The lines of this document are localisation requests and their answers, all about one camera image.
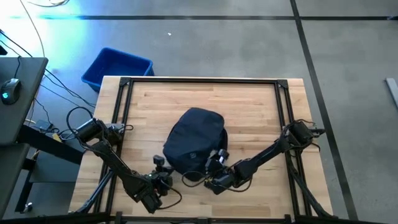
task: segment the wire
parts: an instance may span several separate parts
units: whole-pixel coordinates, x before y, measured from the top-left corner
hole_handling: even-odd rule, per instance
[[[53,128],[50,131],[41,129],[40,127],[36,127],[36,126],[33,126],[32,128],[37,128],[41,133],[55,133],[55,134],[58,134],[60,132],[60,130],[58,128]]]
[[[50,117],[49,117],[49,112],[44,108],[43,104],[41,104],[36,98],[34,98],[34,100],[35,100],[40,106],[43,107],[43,110],[45,111],[45,114],[47,115],[47,121],[51,124]]]
[[[18,73],[18,70],[19,70],[19,67],[20,67],[20,65],[21,65],[21,56],[18,56],[18,58],[17,58],[17,60],[18,60],[18,67],[17,67],[17,70],[15,71],[15,74],[14,74],[14,78],[17,78],[17,73]]]
[[[243,189],[243,190],[235,190],[235,189],[231,189],[231,188],[229,188],[229,187],[225,187],[225,186],[222,186],[222,185],[216,185],[216,186],[222,187],[222,188],[224,188],[225,190],[230,190],[230,191],[232,191],[232,192],[241,193],[241,192],[245,192],[245,191],[249,190],[249,188],[250,188],[250,186],[251,186],[251,181],[252,181],[252,180],[253,180],[253,178],[250,178],[249,185],[248,185],[245,189]]]
[[[315,122],[313,122],[313,121],[307,121],[307,120],[304,120],[304,119],[298,119],[298,120],[296,120],[296,121],[297,121],[297,122],[304,121],[304,122],[306,122],[306,123],[308,123],[308,124],[316,125]]]
[[[25,121],[27,121],[27,122],[29,122],[29,123],[34,123],[34,124],[36,124],[35,121],[29,120],[29,119],[25,119]]]
[[[163,182],[163,180],[160,180],[160,181],[161,181],[162,184],[164,184],[164,185],[165,185],[166,187],[168,187],[170,190],[172,190],[172,191],[174,191],[175,193],[177,193],[177,194],[180,196],[180,199],[179,199],[177,202],[175,202],[175,203],[173,203],[173,204],[171,204],[171,205],[168,205],[168,206],[163,207],[163,208],[158,208],[158,210],[168,209],[168,208],[171,208],[171,207],[177,205],[178,203],[180,203],[181,200],[182,200],[182,194],[181,194],[178,190],[172,188],[169,184],[166,184],[165,182]]]
[[[72,100],[69,100],[69,99],[67,99],[67,98],[65,98],[65,97],[63,97],[63,96],[61,96],[61,95],[59,95],[58,93],[52,91],[51,89],[47,88],[46,86],[43,86],[42,84],[40,84],[40,86],[43,87],[43,88],[45,88],[46,90],[48,90],[48,91],[54,93],[55,95],[57,95],[57,96],[63,98],[64,100],[67,100],[67,101],[69,101],[70,103],[73,103],[75,106],[79,106],[79,105],[77,105],[76,103],[74,103]]]
[[[201,175],[201,178],[204,178],[204,179],[201,180],[201,181],[199,181],[199,182],[197,182],[197,183],[195,183],[195,184],[193,184],[193,185],[187,184],[187,183],[184,181],[184,178],[185,178],[185,176],[186,176],[188,173],[200,174],[200,175]],[[182,176],[181,176],[181,182],[182,182],[185,186],[187,186],[187,187],[196,187],[196,186],[199,186],[201,183],[203,183],[203,182],[206,181],[206,180],[207,180],[207,178],[206,178],[206,176],[205,176],[204,174],[202,174],[202,173],[199,172],[199,171],[194,171],[194,170],[192,170],[192,171],[186,171],[186,172],[183,173]]]
[[[41,5],[41,4],[37,4],[37,3],[34,3],[34,2],[28,1],[28,3],[33,4],[33,5],[35,5],[35,6],[40,6],[40,7],[57,7],[57,6],[66,5],[66,4],[69,2],[69,0],[64,0],[64,1],[58,2],[58,3],[52,3],[51,1],[49,1],[49,2],[50,2],[51,5],[45,6],[45,5]]]
[[[19,44],[15,43],[11,38],[9,38],[2,30],[0,30],[0,33],[7,38],[9,41],[11,41],[13,44],[17,45],[20,49],[22,49],[25,53],[27,53],[30,57],[33,57],[29,52],[27,52],[23,47],[21,47]]]
[[[29,118],[30,121],[32,121],[34,110],[35,110],[35,101],[32,102],[32,114],[30,115]]]
[[[131,125],[131,124],[127,124],[127,125],[124,125],[123,127],[121,127],[121,128],[119,128],[119,129],[117,129],[116,131],[120,131],[120,130],[122,130],[120,133],[123,133],[123,132],[125,132],[125,131],[131,131],[131,130],[133,130],[134,129],[134,126],[133,125]]]
[[[319,151],[321,151],[321,147],[318,144],[315,144],[314,142],[311,142],[311,145],[315,146],[318,148]]]
[[[5,36],[5,38],[7,38],[9,41],[11,41],[13,44],[15,44],[16,46],[18,46],[20,49],[22,49],[25,53],[27,53],[30,57],[33,57],[28,51],[26,51],[23,47],[21,47],[19,44],[17,44],[15,41],[13,41],[11,38],[9,38],[2,30],[0,30],[0,33]],[[45,69],[45,71],[47,71],[49,74],[51,74],[55,79],[58,80],[58,82],[61,83],[62,86],[60,86],[59,84],[56,84],[53,80],[51,80],[51,78],[49,78],[46,74],[44,74],[45,77],[47,77],[52,83],[54,83],[54,85],[59,86],[60,88],[65,89],[67,92],[69,92],[69,94],[71,94],[71,96],[79,98],[81,100],[83,100],[87,105],[94,107],[95,108],[95,104],[94,103],[89,103],[87,102],[85,99],[83,99],[79,94],[75,93],[74,91],[72,91],[71,89],[67,88],[62,81],[57,78],[53,73],[51,73],[48,69]]]
[[[30,159],[36,160],[37,156],[39,155],[40,150],[36,150],[33,156]]]
[[[72,132],[71,132],[66,138],[63,138],[63,137],[62,137],[62,134],[63,134],[65,131],[69,131],[69,129],[65,129],[65,130],[60,131],[60,132],[58,133],[58,136],[59,136],[59,138],[60,138],[62,141],[72,140],[72,139],[75,139],[75,138],[76,138],[76,137],[70,138],[70,136],[73,135]]]
[[[69,116],[70,116],[70,114],[71,114],[73,111],[77,110],[77,109],[83,109],[83,110],[87,111],[87,113],[90,115],[90,118],[93,118],[93,113],[92,113],[90,110],[88,110],[87,108],[85,108],[85,107],[77,106],[77,107],[75,107],[74,109],[70,110],[70,111],[68,112],[68,114],[67,114],[67,126],[68,126],[69,130],[76,136],[76,138],[77,138],[78,140],[80,140],[80,139],[77,137],[77,135],[76,135],[76,134],[77,134],[76,129],[73,130],[72,127],[70,126],[70,123],[69,123]]]
[[[37,28],[36,28],[36,26],[35,26],[35,23],[33,22],[32,18],[30,17],[29,12],[27,11],[27,9],[26,9],[26,7],[25,7],[25,4],[22,2],[22,0],[19,0],[19,1],[21,2],[22,7],[24,7],[25,12],[26,12],[27,16],[29,17],[29,19],[30,19],[30,21],[31,21],[31,23],[32,23],[32,25],[33,25],[33,28],[36,30],[36,34],[37,34],[37,36],[39,37],[39,40],[40,40],[40,45],[42,46],[43,57],[45,57],[45,54],[44,54],[44,46],[43,46],[42,38],[40,37],[40,34],[39,34],[39,32],[37,31]]]
[[[74,91],[72,91],[71,89],[69,89],[68,87],[66,87],[59,78],[57,78],[54,74],[52,74],[50,71],[48,71],[47,69],[45,69],[49,74],[51,74],[56,80],[58,80],[58,82],[61,83],[62,86],[60,86],[59,84],[55,83],[50,77],[48,77],[46,74],[44,74],[45,77],[47,77],[54,85],[63,88],[64,90],[66,90],[67,92],[69,92],[69,94],[71,94],[71,96],[79,98],[81,100],[83,100],[88,106],[91,106],[93,108],[95,108],[95,104],[94,103],[89,103],[87,102],[85,99],[83,99],[79,94],[75,93]]]
[[[0,42],[2,42],[2,44],[3,44],[4,46],[6,46],[6,47],[9,48],[10,50],[12,50],[15,54],[17,54],[18,56],[21,57],[21,55],[20,55],[19,53],[17,53],[14,49],[10,48],[10,47],[9,47],[6,43],[4,43],[2,40],[0,40]]]

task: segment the black metal frame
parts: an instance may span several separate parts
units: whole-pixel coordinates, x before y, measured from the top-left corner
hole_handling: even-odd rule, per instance
[[[81,158],[84,154],[74,147],[68,146],[62,142],[58,142],[26,125],[21,126],[17,141],[27,143],[35,149],[47,152],[78,165],[80,165]]]
[[[122,93],[124,90],[124,87],[127,85],[128,91],[127,91],[127,97],[126,97],[126,102],[125,102],[125,107],[123,111],[123,117],[122,117],[122,124],[127,123],[127,116],[128,116],[128,111],[131,103],[131,96],[132,96],[132,89],[134,82],[169,82],[169,83],[225,83],[225,84],[268,84],[268,85],[273,85],[274,90],[275,90],[275,98],[277,102],[277,109],[278,109],[278,114],[279,114],[279,121],[280,121],[280,128],[282,129],[286,123],[285,123],[285,116],[284,116],[284,109],[282,106],[282,98],[280,91],[284,91],[285,95],[285,102],[287,105],[287,114],[289,116],[289,122],[292,122],[294,120],[293,116],[293,110],[292,110],[292,105],[291,105],[291,100],[290,100],[290,95],[289,95],[289,85],[287,83],[287,80],[267,80],[267,79],[242,79],[242,78],[166,78],[166,77],[156,77],[156,78],[151,78],[151,77],[121,77],[121,80],[119,82],[119,90],[118,90],[118,95],[116,97],[116,102],[115,102],[115,107],[114,107],[114,113],[113,113],[113,118],[112,118],[112,123],[116,123],[118,119],[118,114],[119,114],[119,109],[120,109],[120,104],[121,104],[121,98],[122,98]],[[122,149],[122,144],[119,145],[116,149],[116,154],[120,156],[121,154],[121,149]],[[291,160],[292,156],[290,155],[290,152],[285,153],[285,160],[286,163],[288,163],[288,160]],[[297,162],[297,167],[298,167],[298,174],[299,176],[303,179],[305,182],[305,177],[304,171],[303,171],[303,164],[301,160],[301,155],[296,155],[296,162]],[[106,167],[105,164],[103,164],[102,170],[101,170],[101,175],[100,175],[100,181],[104,177],[106,171],[108,168]],[[290,188],[290,194],[292,197],[292,206],[293,206],[293,212],[294,216],[300,215],[300,210],[299,210],[299,200],[297,198],[297,192],[296,192],[296,186],[295,186],[295,181],[290,174],[289,170],[287,169],[288,173],[288,178],[289,178],[289,188]],[[111,213],[111,208],[113,204],[113,197],[114,197],[114,191],[116,187],[116,176],[112,176],[111,184],[109,186],[109,192],[108,192],[108,198],[106,201],[106,208],[105,212],[110,214]],[[93,212],[100,212],[100,204],[102,200],[102,194],[100,194],[95,202],[94,210]],[[304,205],[305,205],[305,214],[306,215],[311,215],[311,207],[310,204],[307,202],[305,197],[303,197]],[[183,218],[181,220],[193,220],[193,218]],[[175,218],[165,218],[165,217],[123,217],[123,221],[136,221],[136,220],[142,220],[142,221],[148,221],[148,222],[176,222]],[[288,220],[290,220],[290,217],[287,218],[262,218],[262,219],[242,219],[242,218],[217,218],[217,219],[210,219],[211,222],[253,222],[253,223],[289,223]]]
[[[29,198],[30,191],[32,190],[33,187],[33,183],[30,181],[30,177],[33,173],[35,165],[36,165],[35,160],[25,158],[24,164],[22,165],[22,169],[28,170],[28,173],[26,175],[26,179],[24,182],[24,186],[22,187],[21,194],[19,195],[18,202],[14,210],[15,212],[23,212],[25,210],[27,199]]]

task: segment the dark blue bag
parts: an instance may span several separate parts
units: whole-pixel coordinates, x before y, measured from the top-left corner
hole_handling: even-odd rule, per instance
[[[205,164],[212,150],[228,147],[224,118],[215,112],[190,108],[172,128],[163,154],[169,164],[180,174],[197,171],[205,174]],[[198,181],[203,176],[187,173],[185,177]]]

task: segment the black desk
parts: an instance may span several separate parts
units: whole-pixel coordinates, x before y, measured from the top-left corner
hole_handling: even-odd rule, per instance
[[[66,161],[80,164],[82,152],[60,143],[24,124],[30,105],[44,75],[47,58],[21,58],[17,77],[22,84],[21,96],[13,105],[0,102],[0,146],[23,142],[41,151],[53,154]],[[14,78],[18,66],[16,57],[0,58],[0,85]]]
[[[24,124],[30,104],[39,88],[47,66],[47,58],[21,58],[17,78],[21,81],[21,97],[13,105],[0,102],[0,146],[7,146],[17,139],[19,130]],[[0,85],[14,78],[18,66],[17,58],[0,58]]]
[[[23,168],[26,155],[29,151],[28,144],[13,144],[0,147],[0,166],[7,176],[0,181],[0,219],[6,211],[8,201],[17,182],[19,173]]]
[[[78,150],[76,147],[58,142],[24,125],[29,108],[40,86],[48,60],[47,58],[20,58],[20,61],[21,65],[16,78],[22,84],[21,95],[13,105],[4,105],[0,102],[0,170],[4,175],[1,177],[2,181],[0,183],[0,218],[6,209],[9,196],[12,193],[21,169],[29,170],[29,173],[15,211],[21,212],[25,208],[33,184],[30,176],[37,163],[37,161],[26,158],[29,147],[79,165],[83,156],[81,149]],[[10,78],[14,78],[17,66],[18,59],[15,57],[0,58],[0,85]],[[42,161],[43,165],[49,162],[51,161]]]

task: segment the bag strap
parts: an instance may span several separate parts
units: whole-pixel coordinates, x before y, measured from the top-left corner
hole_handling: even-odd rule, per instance
[[[220,134],[220,143],[218,144],[218,149],[225,149],[228,148],[228,133],[226,132],[225,128],[223,128]]]

